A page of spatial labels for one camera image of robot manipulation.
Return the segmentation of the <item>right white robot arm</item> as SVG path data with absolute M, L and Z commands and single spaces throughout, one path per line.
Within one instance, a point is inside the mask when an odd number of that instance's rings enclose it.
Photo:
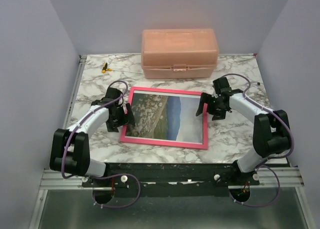
M 215 95 L 201 93 L 196 116 L 204 112 L 212 115 L 212 120 L 223 120 L 227 112 L 236 111 L 253 123 L 253 148 L 233 162 L 230 180 L 241 185 L 253 172 L 270 159 L 280 159 L 282 153 L 291 153 L 294 139 L 290 130 L 288 115 L 284 110 L 272 110 L 246 95 L 245 90 L 232 89 L 226 76 L 213 82 Z

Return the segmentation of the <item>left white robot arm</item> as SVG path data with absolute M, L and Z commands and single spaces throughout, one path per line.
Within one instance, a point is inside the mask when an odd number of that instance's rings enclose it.
M 129 103 L 123 107 L 124 93 L 108 87 L 105 96 L 91 103 L 89 111 L 67 129 L 57 129 L 53 134 L 49 168 L 70 176 L 91 176 L 101 187 L 107 186 L 111 174 L 107 165 L 91 159 L 89 140 L 102 124 L 108 132 L 117 133 L 119 127 L 134 126 L 135 118 Z

